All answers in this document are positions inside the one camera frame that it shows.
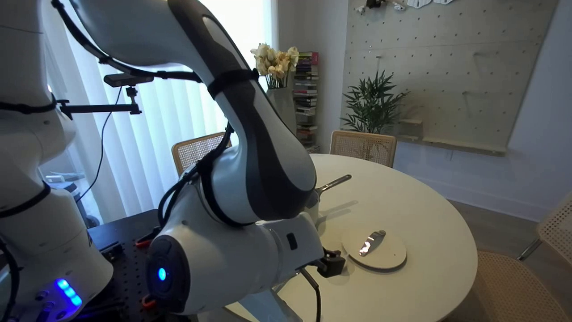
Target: white wall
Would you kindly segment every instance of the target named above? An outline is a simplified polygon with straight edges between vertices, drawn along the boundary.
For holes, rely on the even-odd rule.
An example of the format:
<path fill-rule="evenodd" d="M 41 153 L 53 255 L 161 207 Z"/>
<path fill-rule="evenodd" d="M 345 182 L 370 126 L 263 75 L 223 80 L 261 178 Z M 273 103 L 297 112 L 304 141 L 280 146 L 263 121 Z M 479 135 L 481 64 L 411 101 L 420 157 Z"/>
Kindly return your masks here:
<path fill-rule="evenodd" d="M 282 0 L 280 42 L 322 53 L 320 135 L 339 126 L 347 0 Z M 572 0 L 559 0 L 502 157 L 400 141 L 395 168 L 445 196 L 540 220 L 572 189 Z"/>

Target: flower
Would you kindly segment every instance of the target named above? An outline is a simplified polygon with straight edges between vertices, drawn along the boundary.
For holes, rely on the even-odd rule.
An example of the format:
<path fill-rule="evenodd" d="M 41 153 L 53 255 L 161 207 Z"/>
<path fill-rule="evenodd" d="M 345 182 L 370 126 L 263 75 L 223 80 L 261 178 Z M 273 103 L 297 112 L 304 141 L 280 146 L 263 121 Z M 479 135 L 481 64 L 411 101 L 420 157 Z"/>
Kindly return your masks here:
<path fill-rule="evenodd" d="M 298 48 L 289 46 L 286 51 L 273 50 L 266 42 L 259 42 L 250 50 L 255 57 L 255 69 L 268 76 L 268 85 L 284 85 L 288 73 L 297 69 Z"/>

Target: blue led light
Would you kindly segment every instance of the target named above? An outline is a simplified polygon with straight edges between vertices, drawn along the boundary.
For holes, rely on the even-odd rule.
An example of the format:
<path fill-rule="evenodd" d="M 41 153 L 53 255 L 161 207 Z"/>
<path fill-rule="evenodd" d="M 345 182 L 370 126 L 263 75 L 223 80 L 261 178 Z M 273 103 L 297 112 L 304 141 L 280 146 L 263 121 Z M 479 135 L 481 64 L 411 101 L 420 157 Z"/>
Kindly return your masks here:
<path fill-rule="evenodd" d="M 166 279 L 166 270 L 162 266 L 157 270 L 157 277 L 159 277 L 159 280 Z"/>
<path fill-rule="evenodd" d="M 66 293 L 68 298 L 71 298 L 75 295 L 75 289 L 73 287 L 66 287 L 64 293 Z"/>
<path fill-rule="evenodd" d="M 66 279 L 57 279 L 55 284 L 75 307 L 84 304 L 82 296 L 77 295 L 77 291 L 71 287 L 71 284 Z"/>
<path fill-rule="evenodd" d="M 66 279 L 57 279 L 57 286 L 59 286 L 61 289 L 70 287 L 70 284 L 68 284 Z"/>
<path fill-rule="evenodd" d="M 75 295 L 75 296 L 71 296 L 71 304 L 73 305 L 80 305 L 84 300 L 78 296 L 78 295 Z"/>

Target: white plate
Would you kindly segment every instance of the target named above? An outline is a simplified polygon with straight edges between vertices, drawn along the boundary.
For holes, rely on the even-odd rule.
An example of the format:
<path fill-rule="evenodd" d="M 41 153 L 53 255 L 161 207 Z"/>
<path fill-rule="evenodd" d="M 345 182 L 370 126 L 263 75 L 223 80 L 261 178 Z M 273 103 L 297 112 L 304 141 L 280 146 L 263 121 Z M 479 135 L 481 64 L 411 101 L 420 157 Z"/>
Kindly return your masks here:
<path fill-rule="evenodd" d="M 372 234 L 373 228 L 350 228 L 343 234 L 341 245 L 345 252 L 357 262 L 375 268 L 375 270 L 391 270 L 406 262 L 407 259 L 407 246 L 402 243 L 400 237 L 397 237 L 391 230 L 386 230 L 386 236 L 382 237 L 381 245 L 373 248 L 370 253 L 361 255 L 359 248 L 368 234 Z"/>

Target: bookshelf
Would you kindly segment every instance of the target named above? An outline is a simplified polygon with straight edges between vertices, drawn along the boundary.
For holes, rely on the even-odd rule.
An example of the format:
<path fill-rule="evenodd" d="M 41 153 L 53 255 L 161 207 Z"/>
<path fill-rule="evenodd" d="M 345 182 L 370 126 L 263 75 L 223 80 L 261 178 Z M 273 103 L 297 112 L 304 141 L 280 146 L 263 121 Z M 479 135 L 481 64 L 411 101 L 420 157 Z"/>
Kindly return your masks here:
<path fill-rule="evenodd" d="M 316 150 L 318 51 L 300 51 L 293 75 L 297 137 L 307 150 Z"/>

